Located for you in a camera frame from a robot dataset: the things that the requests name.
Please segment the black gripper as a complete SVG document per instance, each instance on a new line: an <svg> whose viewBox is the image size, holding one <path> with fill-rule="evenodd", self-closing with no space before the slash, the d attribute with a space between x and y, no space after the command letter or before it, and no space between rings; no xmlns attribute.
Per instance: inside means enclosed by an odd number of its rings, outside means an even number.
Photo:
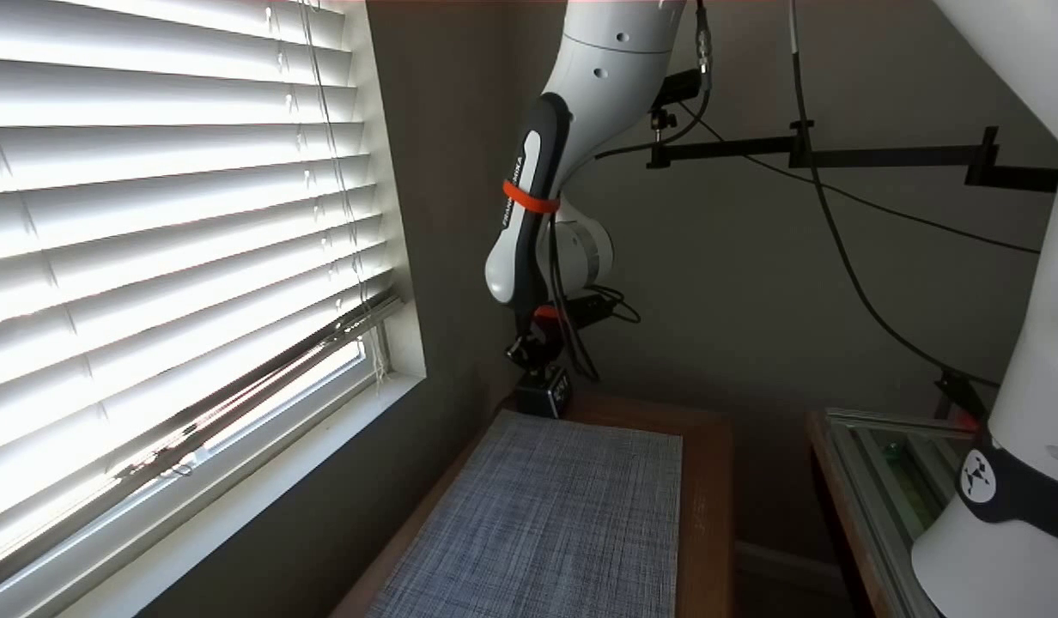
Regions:
<svg viewBox="0 0 1058 618"><path fill-rule="evenodd" d="M530 323L507 348L507 360L522 372L516 392L507 396L516 411L562 419L569 407L573 382L559 368L562 325L557 307L536 307Z"/></svg>

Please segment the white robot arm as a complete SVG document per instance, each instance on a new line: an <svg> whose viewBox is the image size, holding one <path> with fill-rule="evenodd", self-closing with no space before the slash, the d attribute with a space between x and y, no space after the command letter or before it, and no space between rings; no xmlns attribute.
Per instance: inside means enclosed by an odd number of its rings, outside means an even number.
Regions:
<svg viewBox="0 0 1058 618"><path fill-rule="evenodd" d="M608 261L562 256L567 180L668 87L682 10L699 0L567 0L557 63L503 180L486 285L516 312L513 360L532 382L578 348ZM1058 0L933 0L1058 140ZM944 618L1058 618L1058 185L1027 315L954 496L915 541L911 570Z"/></svg>

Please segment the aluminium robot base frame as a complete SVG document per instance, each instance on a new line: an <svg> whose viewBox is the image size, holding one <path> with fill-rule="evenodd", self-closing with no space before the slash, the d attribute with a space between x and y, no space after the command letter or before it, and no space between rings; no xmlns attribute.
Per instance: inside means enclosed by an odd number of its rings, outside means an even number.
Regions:
<svg viewBox="0 0 1058 618"><path fill-rule="evenodd" d="M954 499L974 433L941 419L827 410L841 473L884 570L892 618L944 618L921 590L911 546Z"/></svg>

